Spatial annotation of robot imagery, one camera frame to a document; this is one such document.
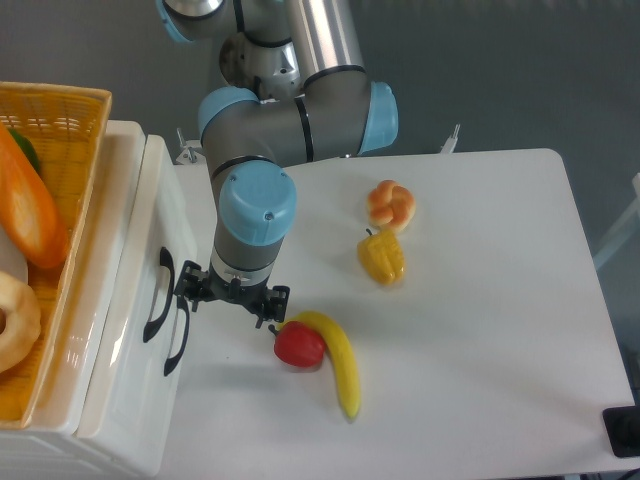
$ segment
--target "black handle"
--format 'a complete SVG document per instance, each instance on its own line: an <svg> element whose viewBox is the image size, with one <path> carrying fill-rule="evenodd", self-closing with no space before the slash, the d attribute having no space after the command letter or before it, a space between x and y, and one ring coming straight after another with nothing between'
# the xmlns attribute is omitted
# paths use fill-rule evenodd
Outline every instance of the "black handle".
<svg viewBox="0 0 640 480"><path fill-rule="evenodd" d="M160 330L160 327L162 327L164 321L167 319L167 316L169 315L169 309L171 308L171 299L173 298L176 272L173 268L173 257L171 256L169 250L167 250L165 247L162 247L160 249L160 266L169 269L169 289L167 290L167 298L165 299L164 309L162 310L160 316L155 320L147 322L144 326L144 332L142 334L142 341L144 343L147 343L149 340L156 336L156 334Z"/></svg>
<svg viewBox="0 0 640 480"><path fill-rule="evenodd" d="M187 337L189 336L189 305L184 297L177 297L177 307L178 310L182 310L185 314L184 321L184 334L182 335L182 345L180 345L180 350L173 357L167 358L164 362L164 376L168 376L173 372L178 363L180 363L180 359L182 359L182 355L184 354L184 349L187 346Z"/></svg>

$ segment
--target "white plate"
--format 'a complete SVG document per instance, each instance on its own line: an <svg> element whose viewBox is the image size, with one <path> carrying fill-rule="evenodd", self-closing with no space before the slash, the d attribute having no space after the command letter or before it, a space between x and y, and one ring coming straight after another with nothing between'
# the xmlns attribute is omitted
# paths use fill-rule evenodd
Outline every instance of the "white plate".
<svg viewBox="0 0 640 480"><path fill-rule="evenodd" d="M27 261L0 226L0 271L27 283Z"/></svg>

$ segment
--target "banana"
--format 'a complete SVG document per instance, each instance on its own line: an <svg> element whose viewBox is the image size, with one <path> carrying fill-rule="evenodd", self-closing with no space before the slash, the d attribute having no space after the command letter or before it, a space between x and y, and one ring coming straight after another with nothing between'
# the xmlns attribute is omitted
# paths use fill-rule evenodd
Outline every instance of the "banana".
<svg viewBox="0 0 640 480"><path fill-rule="evenodd" d="M340 406L347 417L353 420L360 410L360 380L356 357L347 334L331 317L312 310L285 320L280 329L292 321L305 324L317 332L327 344L336 376Z"/></svg>

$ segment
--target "wicker basket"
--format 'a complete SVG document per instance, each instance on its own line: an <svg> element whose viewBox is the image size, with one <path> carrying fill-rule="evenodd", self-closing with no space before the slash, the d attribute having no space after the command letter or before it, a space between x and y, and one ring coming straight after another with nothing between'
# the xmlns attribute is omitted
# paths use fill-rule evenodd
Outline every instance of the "wicker basket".
<svg viewBox="0 0 640 480"><path fill-rule="evenodd" d="M27 427L42 393L61 330L110 111L111 93L105 90L0 82L0 121L33 143L42 179L71 232L63 265L42 270L29 264L29 285L42 309L42 333L22 362L0 373L0 429Z"/></svg>

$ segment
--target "orange vegetable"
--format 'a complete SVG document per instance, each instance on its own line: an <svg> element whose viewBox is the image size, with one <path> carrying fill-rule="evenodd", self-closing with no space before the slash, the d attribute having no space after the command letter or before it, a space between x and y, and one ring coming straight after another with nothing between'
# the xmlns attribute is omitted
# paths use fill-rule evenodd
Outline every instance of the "orange vegetable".
<svg viewBox="0 0 640 480"><path fill-rule="evenodd" d="M62 263L69 233L47 187L0 122L0 224L22 254L40 268Z"/></svg>

